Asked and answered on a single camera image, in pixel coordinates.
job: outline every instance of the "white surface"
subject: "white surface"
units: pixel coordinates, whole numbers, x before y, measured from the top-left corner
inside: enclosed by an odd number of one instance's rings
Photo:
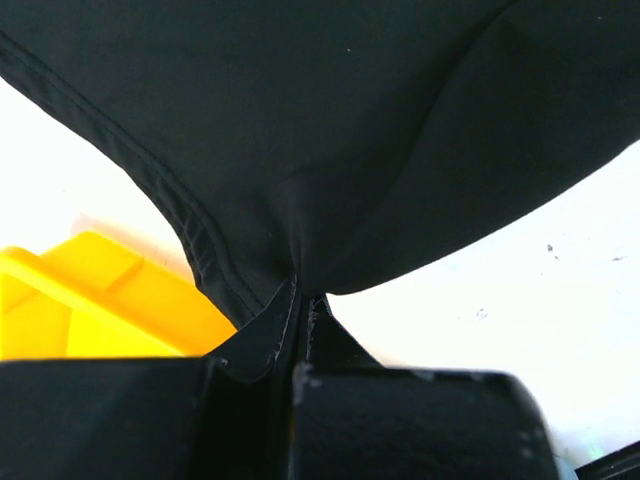
[[[637,441],[639,159],[636,144],[482,241],[332,297],[334,313],[390,365],[515,373],[576,466]],[[87,227],[190,277],[177,237],[124,172],[0,80],[0,248],[37,253]]]

